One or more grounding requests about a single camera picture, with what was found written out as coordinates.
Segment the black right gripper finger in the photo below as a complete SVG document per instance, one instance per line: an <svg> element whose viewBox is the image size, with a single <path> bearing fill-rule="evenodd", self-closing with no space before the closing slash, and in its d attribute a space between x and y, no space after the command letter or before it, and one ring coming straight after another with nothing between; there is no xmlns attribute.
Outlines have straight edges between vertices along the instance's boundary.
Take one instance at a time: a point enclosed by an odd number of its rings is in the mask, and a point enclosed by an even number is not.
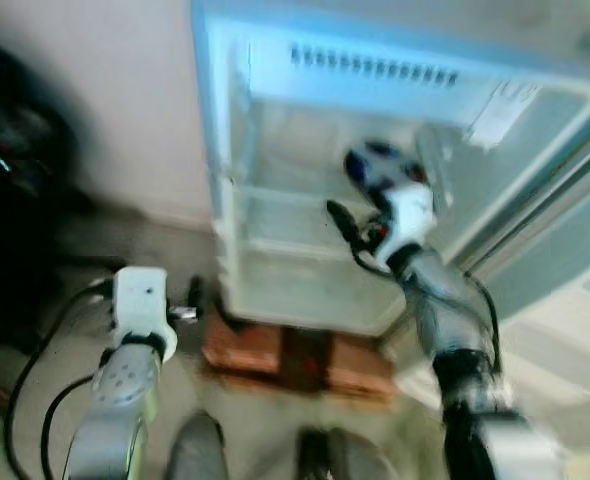
<svg viewBox="0 0 590 480"><path fill-rule="evenodd" d="M330 215L333 225L351 251L364 251L367 248L362 225L356 221L345 205L335 200L324 201L324 210Z"/></svg>

